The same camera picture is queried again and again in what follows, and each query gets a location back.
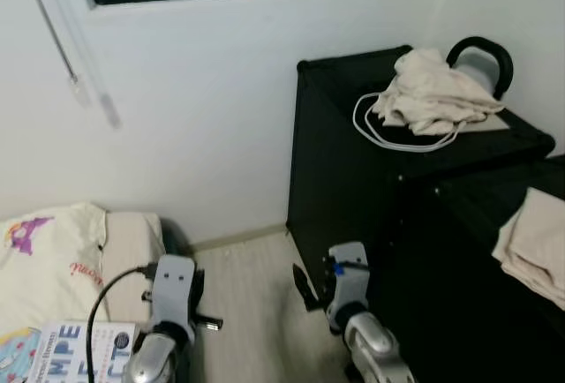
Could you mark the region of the beige flat card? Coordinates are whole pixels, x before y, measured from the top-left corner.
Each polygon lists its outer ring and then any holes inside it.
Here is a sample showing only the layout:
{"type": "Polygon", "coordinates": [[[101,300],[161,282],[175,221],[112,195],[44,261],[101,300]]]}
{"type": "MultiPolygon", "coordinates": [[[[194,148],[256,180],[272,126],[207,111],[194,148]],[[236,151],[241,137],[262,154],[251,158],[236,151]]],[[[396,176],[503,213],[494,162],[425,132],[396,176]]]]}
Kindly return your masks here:
{"type": "Polygon", "coordinates": [[[472,114],[456,125],[460,132],[504,131],[511,128],[498,114],[472,114]]]}

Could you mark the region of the beige folded cloth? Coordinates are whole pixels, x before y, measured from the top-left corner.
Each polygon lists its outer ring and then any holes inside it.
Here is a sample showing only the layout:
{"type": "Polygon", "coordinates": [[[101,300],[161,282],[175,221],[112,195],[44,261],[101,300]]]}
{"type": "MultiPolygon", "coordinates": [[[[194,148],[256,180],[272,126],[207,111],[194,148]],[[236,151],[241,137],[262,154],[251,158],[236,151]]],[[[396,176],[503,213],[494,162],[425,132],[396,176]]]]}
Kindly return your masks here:
{"type": "Polygon", "coordinates": [[[492,255],[505,274],[564,309],[565,201],[526,189],[519,209],[498,229],[492,255]]]}

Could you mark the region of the beige sheeted mattress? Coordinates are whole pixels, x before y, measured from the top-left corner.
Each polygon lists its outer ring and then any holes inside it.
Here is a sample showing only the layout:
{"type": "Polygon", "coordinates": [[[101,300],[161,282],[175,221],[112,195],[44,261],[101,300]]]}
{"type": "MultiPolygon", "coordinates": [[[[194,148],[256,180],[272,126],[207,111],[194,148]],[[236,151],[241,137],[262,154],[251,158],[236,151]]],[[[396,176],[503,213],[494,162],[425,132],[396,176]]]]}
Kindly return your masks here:
{"type": "MultiPolygon", "coordinates": [[[[110,211],[106,214],[106,239],[102,246],[102,278],[108,283],[131,267],[149,265],[165,252],[161,221],[157,214],[137,211],[110,211]]],[[[118,281],[102,299],[106,315],[102,321],[146,324],[150,303],[142,295],[152,282],[141,274],[130,274],[118,281]]]]}

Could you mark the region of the dark teal bed base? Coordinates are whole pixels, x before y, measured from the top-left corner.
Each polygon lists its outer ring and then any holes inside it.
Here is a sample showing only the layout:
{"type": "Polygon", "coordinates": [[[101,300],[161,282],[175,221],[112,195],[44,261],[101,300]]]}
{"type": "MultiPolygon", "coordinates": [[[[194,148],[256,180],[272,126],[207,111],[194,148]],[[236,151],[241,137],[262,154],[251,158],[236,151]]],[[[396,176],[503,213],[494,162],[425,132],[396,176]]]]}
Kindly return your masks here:
{"type": "Polygon", "coordinates": [[[192,257],[192,247],[189,238],[185,236],[185,231],[172,219],[159,218],[161,226],[162,244],[168,254],[181,255],[181,257],[192,257]]]}

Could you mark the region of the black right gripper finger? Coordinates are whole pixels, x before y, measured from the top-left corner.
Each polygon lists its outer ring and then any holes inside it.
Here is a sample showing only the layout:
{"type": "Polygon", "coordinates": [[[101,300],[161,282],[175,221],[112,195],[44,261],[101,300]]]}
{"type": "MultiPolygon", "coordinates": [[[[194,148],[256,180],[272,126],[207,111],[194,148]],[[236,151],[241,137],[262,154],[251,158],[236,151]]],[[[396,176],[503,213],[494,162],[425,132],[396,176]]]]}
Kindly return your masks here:
{"type": "Polygon", "coordinates": [[[293,265],[293,281],[307,311],[315,310],[315,294],[308,282],[308,275],[300,265],[293,265]]]}

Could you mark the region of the cream crumpled cloth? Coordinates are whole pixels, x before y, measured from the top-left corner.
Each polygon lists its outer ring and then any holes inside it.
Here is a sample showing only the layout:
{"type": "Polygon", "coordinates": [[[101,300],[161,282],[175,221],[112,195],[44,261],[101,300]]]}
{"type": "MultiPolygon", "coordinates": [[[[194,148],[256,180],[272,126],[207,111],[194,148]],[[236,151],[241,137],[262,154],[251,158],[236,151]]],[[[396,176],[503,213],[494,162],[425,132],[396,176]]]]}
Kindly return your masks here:
{"type": "Polygon", "coordinates": [[[475,79],[448,65],[437,49],[411,49],[393,69],[391,83],[370,108],[384,126],[440,136],[482,124],[505,109],[475,79]]]}

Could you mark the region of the white book blue letters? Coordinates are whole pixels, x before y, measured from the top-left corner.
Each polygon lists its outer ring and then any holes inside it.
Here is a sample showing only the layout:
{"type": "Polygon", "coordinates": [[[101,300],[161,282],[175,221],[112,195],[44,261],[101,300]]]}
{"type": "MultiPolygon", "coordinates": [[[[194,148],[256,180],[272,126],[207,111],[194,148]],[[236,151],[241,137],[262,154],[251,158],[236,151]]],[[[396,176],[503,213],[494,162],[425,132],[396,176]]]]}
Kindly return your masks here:
{"type": "Polygon", "coordinates": [[[56,321],[41,332],[36,359],[25,383],[89,383],[87,375],[87,335],[92,332],[95,368],[94,383],[124,382],[137,341],[137,323],[96,321],[56,321]]]}

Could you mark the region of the white blind wand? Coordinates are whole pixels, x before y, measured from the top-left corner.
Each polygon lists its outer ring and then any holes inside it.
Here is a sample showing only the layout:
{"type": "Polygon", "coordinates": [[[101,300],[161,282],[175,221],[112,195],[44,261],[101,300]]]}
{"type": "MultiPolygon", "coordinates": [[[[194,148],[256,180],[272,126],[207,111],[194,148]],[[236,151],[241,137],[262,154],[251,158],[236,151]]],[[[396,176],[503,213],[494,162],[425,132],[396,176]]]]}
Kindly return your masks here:
{"type": "Polygon", "coordinates": [[[37,9],[39,9],[41,19],[44,20],[45,27],[48,28],[49,37],[51,37],[53,47],[56,49],[56,54],[59,56],[60,61],[64,65],[65,72],[67,72],[67,81],[70,92],[72,92],[72,95],[74,96],[74,100],[84,106],[84,108],[88,108],[90,105],[89,96],[85,92],[79,73],[77,73],[73,68],[72,60],[70,60],[68,56],[67,49],[65,49],[64,45],[62,45],[59,32],[51,19],[51,13],[49,13],[48,8],[46,8],[44,0],[34,1],[37,9]]]}

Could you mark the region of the cream cartoon print blanket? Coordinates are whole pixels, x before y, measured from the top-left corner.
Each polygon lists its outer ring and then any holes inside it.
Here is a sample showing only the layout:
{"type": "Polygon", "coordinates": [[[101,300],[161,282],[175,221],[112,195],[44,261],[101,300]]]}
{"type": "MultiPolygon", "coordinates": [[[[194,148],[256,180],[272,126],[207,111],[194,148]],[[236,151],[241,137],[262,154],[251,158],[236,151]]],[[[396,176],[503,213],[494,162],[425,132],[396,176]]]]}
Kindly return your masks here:
{"type": "Polygon", "coordinates": [[[24,383],[41,327],[88,318],[106,242],[106,211],[93,203],[0,219],[0,383],[24,383]]]}

